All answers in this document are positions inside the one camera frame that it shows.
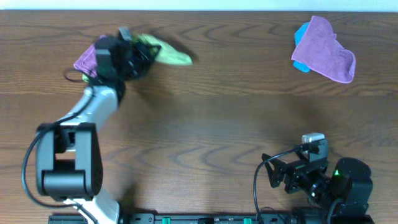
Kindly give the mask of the light green microfiber cloth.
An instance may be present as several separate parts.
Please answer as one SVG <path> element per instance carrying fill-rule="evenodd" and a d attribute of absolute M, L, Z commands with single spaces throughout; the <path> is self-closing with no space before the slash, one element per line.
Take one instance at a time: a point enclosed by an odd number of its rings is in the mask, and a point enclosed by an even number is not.
<path fill-rule="evenodd" d="M 144 44 L 160 45 L 162 48 L 155 61 L 167 65 L 189 66 L 193 64 L 191 57 L 178 51 L 167 42 L 156 38 L 150 34 L 138 34 L 136 39 Z"/>

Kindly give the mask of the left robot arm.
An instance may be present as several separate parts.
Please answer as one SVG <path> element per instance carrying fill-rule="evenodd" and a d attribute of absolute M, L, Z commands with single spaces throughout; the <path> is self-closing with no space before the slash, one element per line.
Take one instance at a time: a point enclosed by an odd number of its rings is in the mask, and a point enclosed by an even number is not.
<path fill-rule="evenodd" d="M 36 150 L 37 191 L 73 207 L 88 223 L 124 223 L 121 207 L 102 187 L 103 165 L 97 131 L 118 110 L 125 82 L 143 77 L 161 45 L 130 37 L 103 37 L 94 43 L 96 65 L 82 74 L 88 84 L 63 118 L 43 123 L 29 146 Z"/>

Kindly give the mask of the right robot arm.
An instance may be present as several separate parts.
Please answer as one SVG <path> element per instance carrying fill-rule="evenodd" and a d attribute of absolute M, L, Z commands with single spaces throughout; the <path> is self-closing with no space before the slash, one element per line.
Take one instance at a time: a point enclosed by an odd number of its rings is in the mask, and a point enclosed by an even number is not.
<path fill-rule="evenodd" d="M 326 175 L 327 156 L 310 159 L 301 152 L 298 160 L 285 163 L 262 155 L 273 188 L 285 184 L 288 194 L 300 190 L 314 207 L 299 207 L 285 217 L 284 223 L 373 223 L 366 212 L 373 191 L 371 169 L 364 162 L 344 157 L 336 163 L 331 176 Z"/>

